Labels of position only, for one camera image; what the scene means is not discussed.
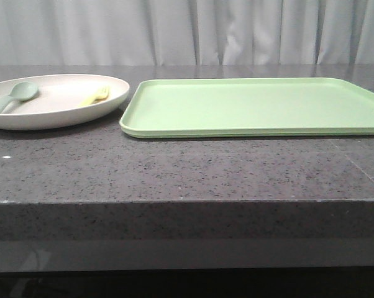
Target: granite countertop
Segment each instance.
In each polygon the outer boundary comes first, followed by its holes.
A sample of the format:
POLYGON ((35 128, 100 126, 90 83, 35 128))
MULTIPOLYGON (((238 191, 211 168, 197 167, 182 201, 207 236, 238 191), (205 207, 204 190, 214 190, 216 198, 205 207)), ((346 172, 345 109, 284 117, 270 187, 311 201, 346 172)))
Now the granite countertop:
POLYGON ((118 123, 148 79, 316 76, 374 92, 374 65, 0 66, 0 81, 57 73, 122 78, 130 95, 85 124, 0 130, 0 244, 374 239, 374 137, 141 140, 118 123))

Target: round plate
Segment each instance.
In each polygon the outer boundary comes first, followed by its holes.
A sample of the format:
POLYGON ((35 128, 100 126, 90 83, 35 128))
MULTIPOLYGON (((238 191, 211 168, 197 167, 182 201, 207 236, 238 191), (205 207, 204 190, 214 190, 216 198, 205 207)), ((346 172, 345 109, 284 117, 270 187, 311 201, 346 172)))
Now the round plate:
POLYGON ((39 95, 27 102, 10 103, 0 114, 0 129, 55 129, 94 120, 117 109, 130 88, 124 80, 110 76, 53 74, 0 82, 0 97, 9 94, 14 85, 23 81, 38 84, 39 95), (103 85, 110 87, 105 101, 78 107, 103 85))

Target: spoon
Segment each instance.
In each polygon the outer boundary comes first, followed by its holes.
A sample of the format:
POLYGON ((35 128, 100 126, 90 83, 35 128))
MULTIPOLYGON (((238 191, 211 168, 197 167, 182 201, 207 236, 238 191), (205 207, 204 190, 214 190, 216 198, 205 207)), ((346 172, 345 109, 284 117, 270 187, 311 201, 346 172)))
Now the spoon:
POLYGON ((0 113, 12 101, 28 101, 38 93, 38 85, 31 82, 21 82, 16 84, 11 93, 0 98, 0 113))

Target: tray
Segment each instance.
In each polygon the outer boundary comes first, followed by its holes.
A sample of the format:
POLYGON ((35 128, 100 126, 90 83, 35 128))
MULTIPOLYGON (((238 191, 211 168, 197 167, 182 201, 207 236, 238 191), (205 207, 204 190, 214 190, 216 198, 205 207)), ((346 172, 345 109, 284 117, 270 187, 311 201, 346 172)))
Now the tray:
POLYGON ((117 109, 129 93, 129 84, 119 78, 96 74, 51 74, 0 82, 0 97, 9 94, 15 84, 23 81, 37 83, 39 95, 22 104, 10 103, 0 114, 0 129, 54 129, 80 124, 117 109), (105 101, 78 107, 83 99, 103 85, 110 87, 105 101))
POLYGON ((120 125, 138 138, 374 135, 374 93, 333 78, 151 80, 120 125))

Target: curtain fold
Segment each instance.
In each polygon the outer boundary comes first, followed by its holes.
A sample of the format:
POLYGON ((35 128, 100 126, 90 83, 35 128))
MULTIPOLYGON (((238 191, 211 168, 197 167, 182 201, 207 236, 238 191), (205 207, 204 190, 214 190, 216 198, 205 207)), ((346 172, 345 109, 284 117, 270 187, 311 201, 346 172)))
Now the curtain fold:
POLYGON ((374 63, 374 0, 0 0, 0 65, 374 63))

